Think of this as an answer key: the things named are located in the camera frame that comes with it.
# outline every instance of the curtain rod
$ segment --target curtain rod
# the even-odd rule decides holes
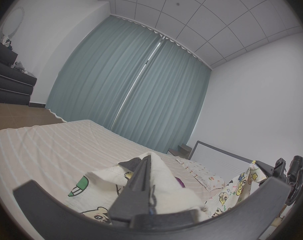
[[[178,42],[176,39],[174,39],[174,38],[170,37],[169,35],[167,35],[167,34],[161,32],[161,31],[159,31],[158,29],[156,29],[156,28],[154,28],[154,27],[152,27],[152,26],[148,26],[148,25],[146,25],[146,24],[144,24],[144,23],[141,23],[140,21],[136,21],[136,20],[134,20],[134,19],[127,18],[127,17],[121,16],[121,15],[117,15],[117,14],[113,14],[113,13],[111,13],[110,15],[111,15],[111,16],[115,16],[115,17],[119,17],[119,18],[122,18],[122,19],[125,19],[125,20],[128,20],[128,21],[131,21],[131,22],[136,22],[136,23],[138,23],[138,24],[140,24],[140,25],[143,25],[143,26],[145,26],[145,27],[147,27],[147,28],[149,28],[149,29],[152,29],[152,30],[158,32],[159,34],[162,34],[162,35],[166,36],[167,38],[171,39],[172,41],[176,42],[176,43],[179,44],[181,47],[183,47],[184,49],[186,49],[187,51],[189,51],[192,55],[194,55],[194,56],[195,56],[196,58],[198,58],[202,63],[204,63],[207,67],[209,67],[210,70],[213,70],[213,69],[211,68],[211,66],[209,66],[204,60],[202,60],[201,58],[199,58],[198,55],[196,55],[193,51],[191,51],[191,50],[188,49],[186,46],[184,46],[181,42]]]

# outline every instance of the cartoon print cloth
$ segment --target cartoon print cloth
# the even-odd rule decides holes
[[[198,219],[208,219],[202,210],[204,202],[181,180],[177,180],[162,159],[154,152],[147,152],[129,162],[120,162],[117,166],[86,173],[71,190],[64,204],[71,209],[100,222],[110,223],[108,209],[122,192],[135,167],[150,155],[150,199],[151,214],[177,213],[186,210],[198,210]]]
[[[194,178],[198,180],[199,183],[209,192],[225,187],[225,181],[221,177],[213,174],[200,163],[184,158],[176,158],[176,161],[179,162],[192,176],[194,176]]]
[[[252,182],[261,182],[267,177],[262,170],[251,162],[247,170],[233,178],[220,193],[205,202],[206,213],[215,217],[231,209],[250,195]]]

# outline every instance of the cartoon eye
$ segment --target cartoon eye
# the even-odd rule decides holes
[[[95,215],[94,218],[97,219],[97,220],[102,220],[103,219],[103,217],[100,216],[100,215]]]

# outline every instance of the headboard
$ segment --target headboard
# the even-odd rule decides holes
[[[201,163],[212,173],[222,177],[226,184],[238,174],[245,172],[253,161],[201,141],[197,141],[188,159]],[[257,188],[258,184],[254,184],[251,193]]]

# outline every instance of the black dresser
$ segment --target black dresser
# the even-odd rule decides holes
[[[0,43],[0,102],[29,105],[37,78],[11,68],[16,58],[16,53]]]

